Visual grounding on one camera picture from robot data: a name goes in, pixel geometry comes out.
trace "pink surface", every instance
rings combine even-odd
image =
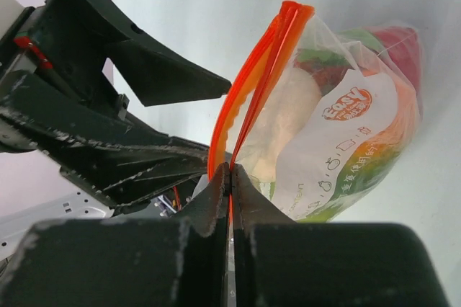
[[[44,0],[17,0],[23,6],[41,6]],[[104,70],[112,79],[112,68]],[[59,166],[39,152],[0,153],[0,218],[77,191],[61,178]]]

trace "wire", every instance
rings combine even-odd
[[[179,192],[176,186],[173,187],[174,197],[176,198],[176,204],[178,204],[178,211],[181,210],[181,200],[179,199]]]

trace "plastic bag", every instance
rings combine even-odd
[[[286,1],[232,86],[215,126],[212,176],[233,152],[297,221],[327,221],[389,172],[419,121],[421,46],[404,25],[334,34]]]

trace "bag label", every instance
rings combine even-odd
[[[394,121],[397,110],[390,76],[348,70],[278,156],[271,201],[294,220],[327,203],[341,209],[351,205],[361,197],[354,183],[378,149],[367,142]]]

